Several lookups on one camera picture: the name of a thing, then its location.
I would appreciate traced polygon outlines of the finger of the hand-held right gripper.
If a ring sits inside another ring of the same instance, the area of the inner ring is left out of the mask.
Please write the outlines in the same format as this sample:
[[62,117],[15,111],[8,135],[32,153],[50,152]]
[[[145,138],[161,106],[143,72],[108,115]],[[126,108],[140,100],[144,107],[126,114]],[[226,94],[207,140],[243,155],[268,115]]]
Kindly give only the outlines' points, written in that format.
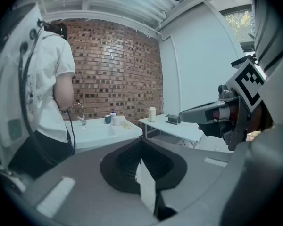
[[230,107],[237,104],[239,97],[218,99],[215,102],[206,103],[197,107],[184,110],[179,113],[182,122],[210,124],[230,119]]
[[201,130],[207,137],[222,137],[226,131],[226,125],[222,123],[209,123],[198,124],[199,130]]

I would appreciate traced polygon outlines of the white sink counter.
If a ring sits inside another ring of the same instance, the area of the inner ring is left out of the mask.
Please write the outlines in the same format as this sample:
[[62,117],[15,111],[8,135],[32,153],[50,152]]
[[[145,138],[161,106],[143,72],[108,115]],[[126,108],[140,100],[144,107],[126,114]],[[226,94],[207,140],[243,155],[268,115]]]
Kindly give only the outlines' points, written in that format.
[[[128,121],[124,116],[120,117],[122,121]],[[121,125],[105,124],[103,118],[89,119],[86,123],[83,125],[79,120],[65,122],[71,140],[75,142],[76,154],[117,142],[137,139],[143,134],[142,129],[131,122],[131,128],[128,130]]]

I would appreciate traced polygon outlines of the white wall pipe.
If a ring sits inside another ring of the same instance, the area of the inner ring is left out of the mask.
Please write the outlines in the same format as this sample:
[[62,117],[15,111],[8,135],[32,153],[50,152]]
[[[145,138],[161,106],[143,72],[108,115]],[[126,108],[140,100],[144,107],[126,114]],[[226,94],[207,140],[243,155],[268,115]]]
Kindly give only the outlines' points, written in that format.
[[178,80],[178,90],[179,90],[179,110],[183,110],[183,91],[182,91],[182,85],[181,85],[181,68],[179,64],[179,59],[178,59],[178,54],[177,54],[177,49],[176,49],[176,44],[175,40],[173,38],[173,35],[170,34],[170,39],[174,51],[174,56],[175,56],[175,66],[176,66],[176,73],[177,73],[177,80]]

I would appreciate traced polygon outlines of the black tray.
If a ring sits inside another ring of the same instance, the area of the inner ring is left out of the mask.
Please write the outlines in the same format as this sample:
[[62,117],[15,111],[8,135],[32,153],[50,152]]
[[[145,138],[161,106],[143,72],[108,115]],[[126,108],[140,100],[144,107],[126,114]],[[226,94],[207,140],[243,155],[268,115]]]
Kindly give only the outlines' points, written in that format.
[[181,123],[181,120],[178,115],[168,114],[166,117],[168,118],[167,123],[174,124],[174,125]]

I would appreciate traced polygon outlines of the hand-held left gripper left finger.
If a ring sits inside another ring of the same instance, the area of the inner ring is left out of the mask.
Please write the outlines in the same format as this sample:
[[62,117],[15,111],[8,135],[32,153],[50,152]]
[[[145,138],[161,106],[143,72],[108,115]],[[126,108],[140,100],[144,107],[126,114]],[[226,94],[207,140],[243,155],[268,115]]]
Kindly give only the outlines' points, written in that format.
[[22,198],[36,208],[63,178],[75,181],[51,220],[66,226],[154,226],[156,217],[138,194],[112,188],[100,172],[102,158],[130,140],[80,152],[49,170],[28,186]]

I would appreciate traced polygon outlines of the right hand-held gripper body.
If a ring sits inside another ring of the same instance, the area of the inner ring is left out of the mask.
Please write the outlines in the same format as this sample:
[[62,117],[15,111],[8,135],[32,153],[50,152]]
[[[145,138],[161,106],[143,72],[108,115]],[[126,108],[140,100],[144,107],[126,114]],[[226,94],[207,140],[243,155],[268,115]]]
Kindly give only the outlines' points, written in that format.
[[264,82],[261,73],[247,59],[226,84],[218,87],[219,102],[224,102],[218,109],[218,122],[229,151],[246,140],[254,110],[262,101],[258,90]]

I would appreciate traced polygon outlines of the window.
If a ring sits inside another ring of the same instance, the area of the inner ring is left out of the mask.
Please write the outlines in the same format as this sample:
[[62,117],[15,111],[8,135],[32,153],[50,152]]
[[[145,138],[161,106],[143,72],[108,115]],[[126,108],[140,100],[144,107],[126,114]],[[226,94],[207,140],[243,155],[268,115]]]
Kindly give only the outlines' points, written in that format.
[[249,34],[253,34],[251,5],[228,8],[220,11],[220,13],[229,23],[239,43],[253,41],[252,37],[249,36]]

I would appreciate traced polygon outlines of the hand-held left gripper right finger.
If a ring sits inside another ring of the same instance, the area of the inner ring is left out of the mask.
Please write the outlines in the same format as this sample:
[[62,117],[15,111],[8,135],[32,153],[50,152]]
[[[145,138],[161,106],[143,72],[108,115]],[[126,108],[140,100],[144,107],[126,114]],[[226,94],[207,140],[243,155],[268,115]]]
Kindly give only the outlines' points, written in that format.
[[176,188],[161,192],[164,204],[176,212],[160,221],[153,215],[141,226],[219,226],[222,211],[236,182],[236,153],[191,149],[151,139],[154,144],[183,157],[187,172]]

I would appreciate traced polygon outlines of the person's striped shirt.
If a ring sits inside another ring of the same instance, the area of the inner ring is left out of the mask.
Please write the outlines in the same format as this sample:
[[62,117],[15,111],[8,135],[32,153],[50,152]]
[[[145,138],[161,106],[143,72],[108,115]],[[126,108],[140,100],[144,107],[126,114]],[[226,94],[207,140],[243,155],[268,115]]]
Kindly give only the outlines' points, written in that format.
[[255,54],[266,75],[258,93],[272,119],[249,144],[220,226],[283,226],[283,0],[251,0]]

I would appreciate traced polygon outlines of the white paper tag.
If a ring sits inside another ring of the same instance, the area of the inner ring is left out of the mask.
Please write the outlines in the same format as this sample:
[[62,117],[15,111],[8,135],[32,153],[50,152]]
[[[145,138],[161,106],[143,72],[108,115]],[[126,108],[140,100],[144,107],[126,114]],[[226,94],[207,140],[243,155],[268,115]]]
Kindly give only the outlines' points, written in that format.
[[135,181],[140,185],[142,203],[151,212],[151,214],[154,214],[156,203],[155,180],[148,171],[143,160],[141,160],[138,164],[135,174]]

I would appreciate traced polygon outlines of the person's right forearm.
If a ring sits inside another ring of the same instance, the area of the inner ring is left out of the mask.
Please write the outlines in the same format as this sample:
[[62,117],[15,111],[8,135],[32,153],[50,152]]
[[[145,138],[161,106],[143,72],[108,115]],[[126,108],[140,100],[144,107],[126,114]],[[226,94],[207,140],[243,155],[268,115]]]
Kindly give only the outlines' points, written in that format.
[[251,116],[248,132],[264,131],[271,128],[273,119],[263,101],[254,109]]

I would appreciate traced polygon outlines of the white folding table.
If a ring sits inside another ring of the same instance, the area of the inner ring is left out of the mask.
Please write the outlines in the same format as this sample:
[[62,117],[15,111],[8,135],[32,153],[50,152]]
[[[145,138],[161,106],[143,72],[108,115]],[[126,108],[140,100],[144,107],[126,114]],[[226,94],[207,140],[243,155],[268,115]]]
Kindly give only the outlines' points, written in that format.
[[149,118],[139,119],[139,122],[145,125],[145,138],[149,138],[148,135],[151,132],[158,130],[160,133],[165,132],[187,141],[201,141],[203,132],[198,129],[197,124],[181,122],[174,125],[167,121],[168,118],[165,114],[157,115],[155,122],[150,122]]

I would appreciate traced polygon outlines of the white ceiling pipe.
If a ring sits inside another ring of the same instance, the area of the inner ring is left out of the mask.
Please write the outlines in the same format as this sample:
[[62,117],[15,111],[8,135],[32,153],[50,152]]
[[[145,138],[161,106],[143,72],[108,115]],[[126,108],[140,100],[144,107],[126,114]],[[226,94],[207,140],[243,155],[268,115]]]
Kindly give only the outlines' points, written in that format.
[[66,10],[66,11],[57,11],[57,12],[50,12],[44,13],[43,18],[46,21],[53,21],[53,20],[65,20],[65,19],[97,19],[103,21],[109,21],[113,23],[118,23],[125,25],[127,27],[133,28],[135,30],[143,31],[148,30],[154,32],[156,34],[160,34],[160,32],[156,31],[155,29],[138,22],[136,20],[127,18],[125,16],[115,15],[106,12],[99,12],[99,11],[90,11],[90,10]]

